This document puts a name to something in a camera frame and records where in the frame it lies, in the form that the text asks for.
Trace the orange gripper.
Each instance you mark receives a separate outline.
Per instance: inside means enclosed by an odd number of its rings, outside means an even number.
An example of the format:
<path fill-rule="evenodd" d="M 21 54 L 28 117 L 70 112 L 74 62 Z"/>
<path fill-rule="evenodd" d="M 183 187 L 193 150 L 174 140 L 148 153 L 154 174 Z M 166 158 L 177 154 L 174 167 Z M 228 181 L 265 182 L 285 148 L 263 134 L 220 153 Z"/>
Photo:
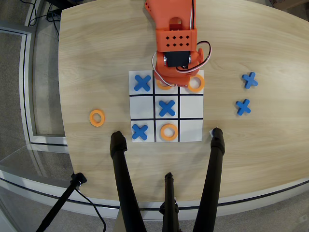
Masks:
<path fill-rule="evenodd" d="M 185 73 L 180 71 L 192 69 L 204 61 L 201 48 L 198 51 L 158 52 L 155 56 L 155 78 L 175 87 L 188 87 L 190 78 L 199 72 L 199 68 Z"/>

